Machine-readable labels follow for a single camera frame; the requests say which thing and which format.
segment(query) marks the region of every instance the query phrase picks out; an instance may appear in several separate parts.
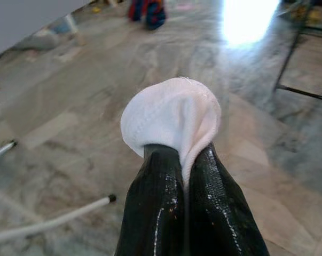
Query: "marble floor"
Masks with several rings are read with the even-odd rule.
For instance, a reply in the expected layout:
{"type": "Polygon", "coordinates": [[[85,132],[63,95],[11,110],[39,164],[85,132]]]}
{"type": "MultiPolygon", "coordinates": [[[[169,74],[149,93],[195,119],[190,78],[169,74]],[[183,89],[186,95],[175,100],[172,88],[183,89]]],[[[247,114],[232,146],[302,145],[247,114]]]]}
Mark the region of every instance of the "marble floor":
{"type": "MultiPolygon", "coordinates": [[[[249,2],[249,11],[234,17],[223,1],[167,1],[168,20],[154,32],[114,9],[85,9],[76,18],[86,46],[65,42],[33,62],[27,53],[6,53],[0,144],[20,143],[0,158],[0,231],[111,193],[118,200],[0,244],[0,256],[114,254],[127,189],[142,163],[121,138],[120,116],[137,92],[175,76],[201,81],[219,100],[218,155],[243,189],[271,255],[322,256],[322,101],[271,94],[294,29],[270,19],[275,4],[249,2]],[[264,17],[267,31],[251,37],[245,30],[264,17]]],[[[300,45],[283,82],[322,93],[322,38],[304,36],[300,45]]]]}

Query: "black metal frame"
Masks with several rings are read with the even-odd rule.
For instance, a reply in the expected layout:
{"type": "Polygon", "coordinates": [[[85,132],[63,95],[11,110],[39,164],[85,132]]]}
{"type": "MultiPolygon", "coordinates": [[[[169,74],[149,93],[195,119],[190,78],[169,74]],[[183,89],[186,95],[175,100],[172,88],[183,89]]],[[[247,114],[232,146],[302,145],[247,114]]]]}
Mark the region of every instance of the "black metal frame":
{"type": "Polygon", "coordinates": [[[313,98],[316,98],[316,99],[320,99],[322,100],[322,95],[318,95],[318,94],[314,94],[314,93],[310,93],[310,92],[306,92],[306,91],[301,91],[301,90],[298,90],[298,89],[294,89],[294,88],[291,88],[289,86],[286,86],[286,85],[283,85],[280,83],[280,80],[284,74],[284,71],[286,70],[288,64],[289,64],[289,60],[291,58],[291,56],[293,55],[293,53],[295,52],[296,50],[296,46],[297,46],[297,43],[299,42],[299,38],[300,38],[300,35],[303,34],[303,31],[304,29],[306,28],[309,28],[309,29],[316,29],[316,30],[322,30],[322,28],[315,28],[315,27],[307,27],[305,25],[307,19],[308,19],[308,16],[309,16],[309,13],[311,12],[313,6],[314,6],[314,2],[315,0],[311,0],[309,2],[309,5],[308,5],[308,8],[303,16],[303,19],[301,20],[301,23],[299,25],[299,28],[297,30],[297,33],[295,35],[295,38],[294,38],[294,41],[290,47],[290,50],[289,50],[289,53],[282,65],[282,68],[279,72],[279,75],[277,77],[277,80],[276,80],[276,83],[274,84],[274,87],[273,87],[273,93],[276,92],[277,89],[282,89],[282,90],[287,90],[287,91],[291,91],[291,92],[295,92],[295,93],[299,93],[299,94],[302,94],[302,95],[306,95],[306,96],[310,96],[310,97],[313,97],[313,98]]]}

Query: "white rod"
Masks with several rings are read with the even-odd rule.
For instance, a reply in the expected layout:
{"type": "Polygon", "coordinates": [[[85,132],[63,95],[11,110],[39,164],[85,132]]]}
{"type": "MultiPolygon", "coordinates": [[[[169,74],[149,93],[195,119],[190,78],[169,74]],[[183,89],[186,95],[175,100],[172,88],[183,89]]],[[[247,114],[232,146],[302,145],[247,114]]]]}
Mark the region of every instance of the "white rod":
{"type": "Polygon", "coordinates": [[[110,197],[105,197],[105,198],[100,199],[94,203],[91,203],[91,204],[86,205],[82,208],[79,208],[73,212],[67,213],[67,214],[62,215],[60,217],[57,217],[53,220],[48,220],[45,222],[37,223],[37,224],[31,225],[28,227],[16,228],[16,229],[11,229],[8,231],[0,232],[0,243],[10,240],[10,239],[14,239],[14,238],[18,238],[18,237],[26,237],[26,236],[33,235],[36,233],[41,233],[41,232],[47,231],[52,228],[56,228],[62,224],[69,222],[70,220],[73,220],[79,216],[82,216],[90,211],[93,211],[93,210],[99,208],[99,207],[107,205],[110,202],[113,202],[114,200],[115,200],[115,198],[111,199],[110,197]]]}
{"type": "Polygon", "coordinates": [[[2,148],[0,148],[0,155],[4,154],[5,152],[9,151],[12,147],[14,147],[17,143],[15,141],[12,141],[2,148]]]}

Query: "white cable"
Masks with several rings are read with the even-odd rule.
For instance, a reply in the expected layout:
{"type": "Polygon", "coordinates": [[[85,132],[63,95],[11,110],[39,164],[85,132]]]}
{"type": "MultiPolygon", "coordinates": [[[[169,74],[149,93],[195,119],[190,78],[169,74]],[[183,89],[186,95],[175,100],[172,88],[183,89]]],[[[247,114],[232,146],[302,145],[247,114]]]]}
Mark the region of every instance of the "white cable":
{"type": "Polygon", "coordinates": [[[88,212],[91,212],[99,207],[102,207],[102,206],[107,205],[111,202],[114,202],[115,199],[116,199],[115,196],[111,195],[111,196],[105,197],[103,199],[100,199],[94,203],[91,203],[89,205],[81,207],[73,212],[64,214],[64,215],[57,217],[55,219],[48,220],[48,221],[41,222],[41,223],[37,223],[37,224],[31,225],[28,227],[16,228],[16,229],[11,229],[8,231],[0,232],[0,243],[10,240],[10,239],[14,239],[14,238],[18,238],[18,237],[26,237],[26,236],[33,235],[36,233],[41,233],[41,232],[47,231],[52,228],[56,228],[60,225],[63,225],[65,223],[69,222],[70,220],[73,220],[73,219],[80,217],[88,212]]]}

